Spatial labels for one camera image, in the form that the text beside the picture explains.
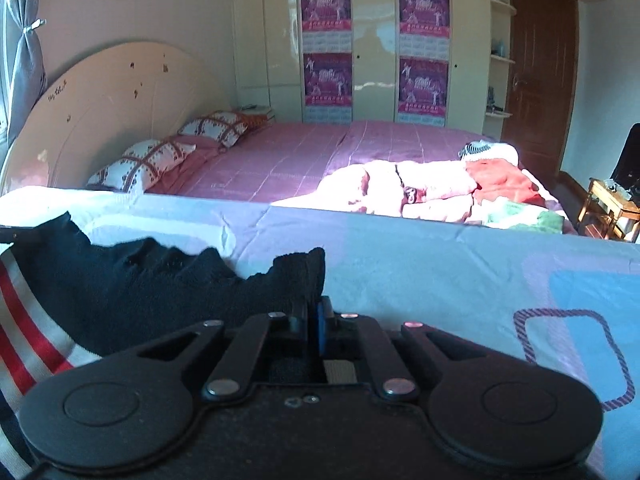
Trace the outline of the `striped knit sweater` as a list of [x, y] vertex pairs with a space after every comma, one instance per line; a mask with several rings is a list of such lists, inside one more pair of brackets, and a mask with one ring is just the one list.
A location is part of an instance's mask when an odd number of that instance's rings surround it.
[[240, 278], [213, 247], [189, 255], [151, 237], [92, 244], [69, 214], [24, 232], [1, 255], [2, 478], [34, 466], [17, 414], [38, 382], [198, 322], [238, 327], [314, 307], [325, 277], [321, 248]]

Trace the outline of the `pile of clothes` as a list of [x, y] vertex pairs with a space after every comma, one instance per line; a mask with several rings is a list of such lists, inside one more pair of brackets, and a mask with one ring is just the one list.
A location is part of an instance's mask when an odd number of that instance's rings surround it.
[[506, 143], [472, 141], [453, 160], [391, 162], [334, 159], [318, 188], [280, 207], [467, 223], [486, 228], [568, 234], [560, 203]]

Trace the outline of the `pink bed sheet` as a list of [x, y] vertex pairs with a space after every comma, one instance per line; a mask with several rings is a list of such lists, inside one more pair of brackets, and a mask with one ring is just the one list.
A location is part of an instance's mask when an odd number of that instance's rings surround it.
[[334, 159], [440, 162], [465, 144], [488, 141], [462, 130], [353, 122], [350, 125], [275, 124], [221, 148], [206, 136], [180, 136], [196, 150], [150, 188], [155, 194], [273, 204], [318, 188]]

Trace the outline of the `far patterned pillow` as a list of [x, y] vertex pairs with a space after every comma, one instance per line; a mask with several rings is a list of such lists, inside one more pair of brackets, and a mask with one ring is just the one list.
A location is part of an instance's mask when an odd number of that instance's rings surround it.
[[222, 145], [232, 148], [245, 133], [250, 130], [247, 117], [235, 113], [217, 110], [212, 114], [195, 118], [178, 130], [179, 136], [206, 136]]

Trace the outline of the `patterned pillow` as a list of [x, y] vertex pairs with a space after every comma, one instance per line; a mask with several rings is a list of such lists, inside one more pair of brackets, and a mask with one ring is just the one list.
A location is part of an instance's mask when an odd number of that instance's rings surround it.
[[118, 159], [93, 174], [89, 190], [142, 194], [196, 150], [174, 140], [146, 140], [130, 146]]
[[222, 145], [232, 148], [245, 133], [250, 130], [247, 117], [235, 113], [217, 110], [212, 114], [195, 118], [178, 130], [179, 136], [206, 136]]

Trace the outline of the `near patterned pillow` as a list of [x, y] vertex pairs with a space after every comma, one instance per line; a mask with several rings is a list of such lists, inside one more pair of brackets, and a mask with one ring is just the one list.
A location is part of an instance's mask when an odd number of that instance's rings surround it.
[[196, 150], [174, 140], [146, 140], [130, 146], [118, 159], [93, 174], [89, 190], [142, 194]]

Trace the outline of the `white blue patterned quilt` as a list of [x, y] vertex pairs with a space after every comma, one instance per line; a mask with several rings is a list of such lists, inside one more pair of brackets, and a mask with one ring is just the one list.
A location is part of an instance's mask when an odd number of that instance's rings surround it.
[[21, 188], [1, 220], [36, 226], [70, 214], [94, 244], [152, 237], [198, 254], [213, 247], [249, 276], [288, 252], [326, 252], [333, 307], [387, 327], [420, 321], [560, 370], [601, 400], [590, 463], [639, 474], [639, 249], [564, 234], [197, 200]]

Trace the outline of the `lower left pink poster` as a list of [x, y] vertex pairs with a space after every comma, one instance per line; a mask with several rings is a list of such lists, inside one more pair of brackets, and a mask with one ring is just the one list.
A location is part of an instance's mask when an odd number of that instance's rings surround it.
[[352, 55], [304, 54], [304, 122], [352, 122]]

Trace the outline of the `pink poster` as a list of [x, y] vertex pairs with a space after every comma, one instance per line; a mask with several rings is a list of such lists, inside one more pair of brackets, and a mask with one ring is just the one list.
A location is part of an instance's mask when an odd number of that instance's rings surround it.
[[449, 61], [449, 0], [398, 0], [399, 55]]
[[304, 122], [352, 122], [352, 55], [304, 54]]
[[300, 0], [305, 54], [352, 52], [352, 0]]
[[399, 59], [398, 122], [446, 125], [448, 68], [446, 61]]

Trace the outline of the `lower right pink poster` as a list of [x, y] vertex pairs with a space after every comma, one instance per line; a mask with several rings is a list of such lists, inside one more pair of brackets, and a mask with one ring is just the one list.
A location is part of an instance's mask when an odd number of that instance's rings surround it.
[[399, 59], [398, 122], [446, 125], [448, 68], [446, 61]]

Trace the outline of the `cream round headboard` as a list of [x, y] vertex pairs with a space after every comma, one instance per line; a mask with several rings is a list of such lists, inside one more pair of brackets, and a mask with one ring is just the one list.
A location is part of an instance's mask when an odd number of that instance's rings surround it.
[[83, 188], [131, 145], [229, 106], [208, 67], [183, 50], [151, 41], [104, 49], [43, 93], [6, 155], [1, 191]]

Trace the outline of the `small wooden table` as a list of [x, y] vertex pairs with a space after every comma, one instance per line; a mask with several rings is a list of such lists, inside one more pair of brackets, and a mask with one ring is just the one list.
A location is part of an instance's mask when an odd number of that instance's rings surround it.
[[577, 222], [579, 231], [600, 240], [639, 240], [639, 207], [603, 180], [590, 180]]

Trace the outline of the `cream glossy wardrobe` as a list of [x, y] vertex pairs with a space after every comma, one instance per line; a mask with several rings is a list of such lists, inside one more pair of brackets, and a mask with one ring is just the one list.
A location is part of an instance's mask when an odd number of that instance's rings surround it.
[[[352, 120], [398, 122], [398, 8], [398, 0], [352, 0]], [[445, 127], [500, 136], [516, 9], [511, 0], [449, 0], [449, 10]], [[232, 12], [240, 104], [303, 122], [300, 0], [232, 0]]]

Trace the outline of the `upper right pink poster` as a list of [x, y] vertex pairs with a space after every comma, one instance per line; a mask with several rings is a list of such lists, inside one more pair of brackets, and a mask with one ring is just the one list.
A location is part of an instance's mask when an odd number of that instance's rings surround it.
[[449, 0], [398, 0], [399, 55], [449, 61]]

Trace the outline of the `upper left pink poster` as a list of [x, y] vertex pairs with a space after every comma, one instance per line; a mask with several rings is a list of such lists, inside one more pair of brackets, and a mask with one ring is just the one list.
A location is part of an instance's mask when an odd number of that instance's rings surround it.
[[352, 0], [300, 0], [305, 54], [352, 52]]

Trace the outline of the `black chair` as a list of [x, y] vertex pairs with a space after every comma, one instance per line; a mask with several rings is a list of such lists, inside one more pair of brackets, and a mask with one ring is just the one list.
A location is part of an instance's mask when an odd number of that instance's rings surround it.
[[631, 194], [639, 194], [640, 179], [640, 124], [629, 130], [623, 151], [612, 172], [611, 178]]

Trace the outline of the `grey curtain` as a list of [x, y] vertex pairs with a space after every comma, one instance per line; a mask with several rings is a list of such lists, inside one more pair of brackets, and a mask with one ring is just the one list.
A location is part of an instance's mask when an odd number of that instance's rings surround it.
[[37, 29], [40, 0], [1, 0], [1, 81], [6, 142], [11, 145], [47, 87]]

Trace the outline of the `brown wooden door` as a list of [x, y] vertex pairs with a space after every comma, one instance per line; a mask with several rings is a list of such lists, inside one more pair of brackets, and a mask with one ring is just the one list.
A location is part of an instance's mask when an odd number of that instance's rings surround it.
[[564, 156], [578, 61], [576, 0], [511, 0], [511, 68], [502, 140], [552, 188]]

